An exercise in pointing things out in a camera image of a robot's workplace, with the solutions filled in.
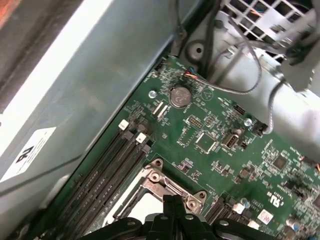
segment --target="white label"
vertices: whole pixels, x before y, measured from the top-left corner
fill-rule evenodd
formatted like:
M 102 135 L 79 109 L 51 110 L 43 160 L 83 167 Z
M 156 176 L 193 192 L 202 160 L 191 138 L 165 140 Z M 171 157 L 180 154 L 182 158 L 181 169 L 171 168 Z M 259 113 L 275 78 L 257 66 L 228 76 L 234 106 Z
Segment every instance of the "white label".
M 265 225 L 268 225 L 268 223 L 271 221 L 271 219 L 273 218 L 274 216 L 268 212 L 267 210 L 263 209 L 259 216 L 258 216 L 258 219 L 263 222 Z
M 29 168 L 31 163 L 35 160 L 36 156 L 39 154 L 39 152 L 55 130 L 56 127 L 36 130 L 29 138 L 28 142 L 24 145 L 11 166 L 5 172 L 0 180 L 0 183 L 24 173 Z

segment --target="metal sheet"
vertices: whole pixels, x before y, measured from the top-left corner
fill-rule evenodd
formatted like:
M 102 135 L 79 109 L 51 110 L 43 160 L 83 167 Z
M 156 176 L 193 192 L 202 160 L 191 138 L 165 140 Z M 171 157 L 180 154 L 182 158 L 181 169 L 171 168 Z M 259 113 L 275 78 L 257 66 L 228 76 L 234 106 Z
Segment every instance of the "metal sheet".
M 168 0 L 129 2 L 112 2 L 1 156 L 2 176 L 36 129 L 56 126 L 29 169 L 0 184 L 0 239 L 38 209 L 61 177 L 75 170 L 81 161 L 77 156 L 97 139 L 170 41 Z M 81 10 L 85 3 L 96 4 L 88 0 L 80 6 L 76 14 L 83 14 L 82 21 L 90 18 Z M 183 0 L 181 16 L 189 16 L 198 3 Z M 45 81 L 44 69 L 37 71 Z

